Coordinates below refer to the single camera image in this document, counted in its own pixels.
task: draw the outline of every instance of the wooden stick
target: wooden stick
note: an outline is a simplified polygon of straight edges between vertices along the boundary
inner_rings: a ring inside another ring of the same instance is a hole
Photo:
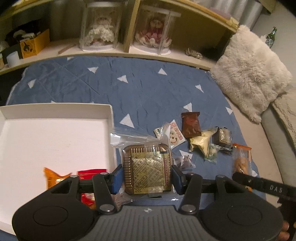
[[[70,48],[73,48],[74,46],[76,46],[77,44],[71,44],[71,45],[68,45],[66,47],[64,47],[63,49],[61,49],[58,54],[61,54],[61,53],[64,53],[65,51],[67,51],[68,49]]]

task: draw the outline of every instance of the wall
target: wall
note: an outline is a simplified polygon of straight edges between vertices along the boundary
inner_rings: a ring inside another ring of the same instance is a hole
[[[276,40],[271,50],[286,65],[293,75],[293,86],[296,87],[296,17],[282,4],[277,3],[271,15],[261,14],[252,31],[259,37],[277,27]]]

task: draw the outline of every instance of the fluffy white pillow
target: fluffy white pillow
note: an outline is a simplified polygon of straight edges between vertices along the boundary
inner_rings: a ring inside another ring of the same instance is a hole
[[[211,75],[222,92],[258,124],[261,113],[292,79],[276,53],[244,25],[231,37]]]

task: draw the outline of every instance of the gold foil packet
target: gold foil packet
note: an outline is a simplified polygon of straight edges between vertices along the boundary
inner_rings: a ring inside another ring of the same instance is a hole
[[[123,150],[126,192],[157,193],[171,190],[171,155],[165,144],[133,145]]]

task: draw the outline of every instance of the red snack bag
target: red snack bag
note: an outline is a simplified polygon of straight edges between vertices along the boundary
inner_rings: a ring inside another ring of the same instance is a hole
[[[91,170],[84,170],[84,171],[78,171],[77,175],[79,176],[80,180],[85,179],[92,179],[92,177],[95,174],[107,172],[106,169],[91,169]],[[81,202],[89,206],[91,209],[95,209],[95,199],[93,193],[82,193],[81,194]]]
[[[183,112],[182,134],[185,138],[201,136],[200,123],[198,121],[199,112]]]

